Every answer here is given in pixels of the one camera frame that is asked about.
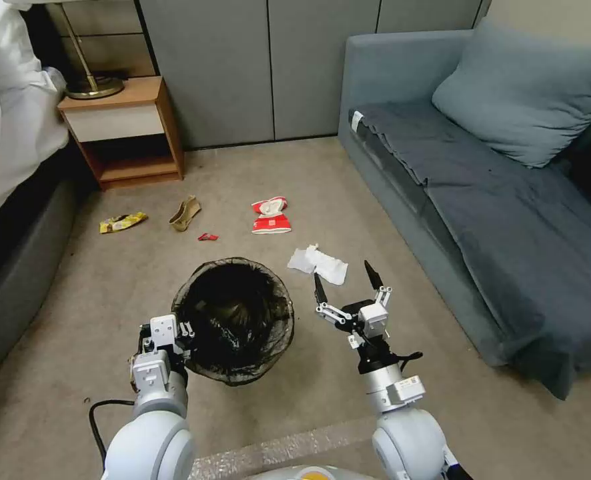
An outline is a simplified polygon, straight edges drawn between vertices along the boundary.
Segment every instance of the wooden nightstand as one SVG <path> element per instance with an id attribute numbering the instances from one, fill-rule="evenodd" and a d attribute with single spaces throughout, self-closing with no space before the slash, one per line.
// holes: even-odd
<path id="1" fill-rule="evenodd" d="M 97 100 L 57 106 L 103 190 L 182 180 L 184 155 L 162 77 L 134 78 Z"/>

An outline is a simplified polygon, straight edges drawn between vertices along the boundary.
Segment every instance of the candy wrapper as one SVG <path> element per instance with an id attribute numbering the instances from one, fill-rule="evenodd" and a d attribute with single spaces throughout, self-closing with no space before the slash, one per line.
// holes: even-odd
<path id="1" fill-rule="evenodd" d="M 137 212 L 132 215 L 120 215 L 119 217 L 111 217 L 105 221 L 100 222 L 100 233 L 111 233 L 119 230 L 126 230 L 140 222 L 145 221 L 146 213 Z"/>
<path id="2" fill-rule="evenodd" d="M 200 241 L 205 241 L 205 240 L 218 240 L 219 237 L 217 235 L 212 235 L 211 233 L 203 233 L 202 235 L 200 235 L 198 238 L 198 240 Z"/>

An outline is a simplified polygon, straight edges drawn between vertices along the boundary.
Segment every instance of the lamp base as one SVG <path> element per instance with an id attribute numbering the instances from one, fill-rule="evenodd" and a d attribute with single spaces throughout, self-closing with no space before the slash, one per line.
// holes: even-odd
<path id="1" fill-rule="evenodd" d="M 124 90 L 124 82 L 118 78 L 96 77 L 97 90 L 93 90 L 86 79 L 76 80 L 67 84 L 65 93 L 76 100 L 92 100 L 109 97 Z"/>

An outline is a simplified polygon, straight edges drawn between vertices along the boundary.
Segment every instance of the lamp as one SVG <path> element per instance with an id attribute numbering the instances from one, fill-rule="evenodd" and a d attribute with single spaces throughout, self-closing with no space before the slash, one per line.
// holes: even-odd
<path id="1" fill-rule="evenodd" d="M 94 74 L 91 73 L 89 70 L 89 66 L 87 64 L 86 58 L 84 58 L 84 53 L 82 52 L 82 46 L 80 45 L 80 41 L 78 40 L 75 32 L 73 31 L 73 27 L 71 26 L 71 22 L 69 21 L 69 17 L 67 15 L 66 10 L 64 10 L 64 6 L 62 5 L 63 1 L 78 1 L 78 0 L 5 0 L 7 3 L 53 3 L 56 7 L 62 12 L 62 17 L 64 18 L 64 24 L 67 28 L 67 32 L 73 42 L 73 48 L 75 48 L 75 52 L 80 60 L 80 64 L 82 64 L 82 68 L 84 70 L 84 74 L 86 76 L 85 79 L 76 79 L 72 82 L 67 83 L 67 88 L 65 90 L 67 96 L 73 99 L 78 100 L 90 100 L 90 99 L 98 99 L 108 97 L 110 95 L 114 95 L 122 90 L 124 90 L 124 82 L 121 79 L 113 78 L 113 77 L 96 77 Z"/>

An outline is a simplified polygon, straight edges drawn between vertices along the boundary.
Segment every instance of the black trash bag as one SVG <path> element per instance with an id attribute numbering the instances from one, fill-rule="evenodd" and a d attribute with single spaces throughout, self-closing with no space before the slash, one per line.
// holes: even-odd
<path id="1" fill-rule="evenodd" d="M 293 304 L 282 280 L 241 257 L 198 267 L 171 310 L 195 331 L 186 367 L 231 386 L 267 373 L 293 339 Z"/>

